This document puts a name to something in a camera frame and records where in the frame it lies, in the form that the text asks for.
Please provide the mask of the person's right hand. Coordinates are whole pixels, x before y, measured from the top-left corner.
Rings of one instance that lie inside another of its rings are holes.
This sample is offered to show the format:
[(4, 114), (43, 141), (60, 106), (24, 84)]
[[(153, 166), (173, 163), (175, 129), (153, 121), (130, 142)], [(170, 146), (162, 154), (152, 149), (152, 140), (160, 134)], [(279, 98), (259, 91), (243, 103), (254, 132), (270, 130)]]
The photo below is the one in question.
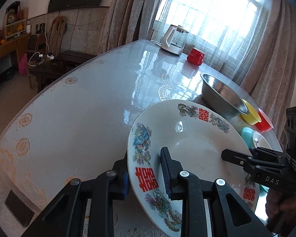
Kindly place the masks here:
[(283, 212), (281, 223), (276, 226), (275, 233), (279, 236), (288, 236), (296, 226), (296, 194), (291, 198), (280, 201), (282, 193), (269, 189), (266, 198), (266, 214), (272, 220), (279, 212)]

